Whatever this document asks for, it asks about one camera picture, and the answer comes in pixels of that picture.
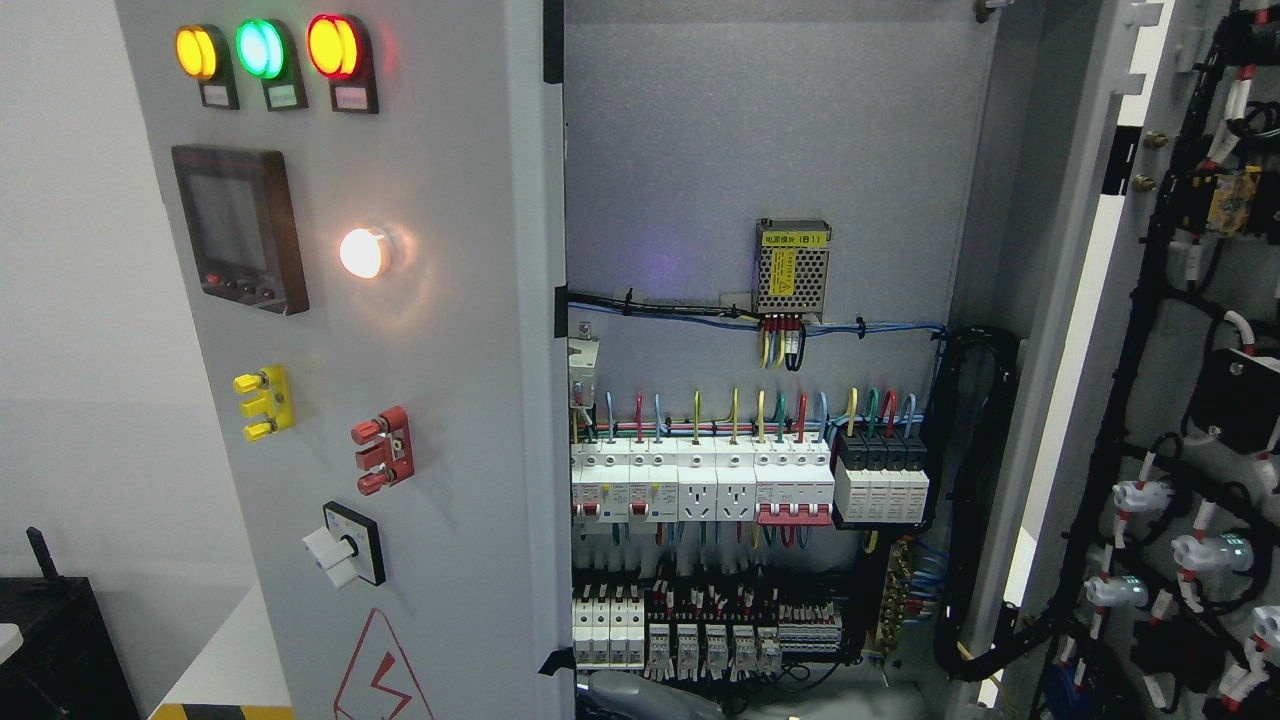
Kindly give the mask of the dark grey robot hand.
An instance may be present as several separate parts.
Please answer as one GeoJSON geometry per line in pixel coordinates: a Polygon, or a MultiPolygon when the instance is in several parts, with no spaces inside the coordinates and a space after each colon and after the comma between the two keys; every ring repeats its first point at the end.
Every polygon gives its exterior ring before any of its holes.
{"type": "Polygon", "coordinates": [[[604,710],[628,719],[726,719],[713,700],[627,671],[591,674],[586,694],[604,710]]]}

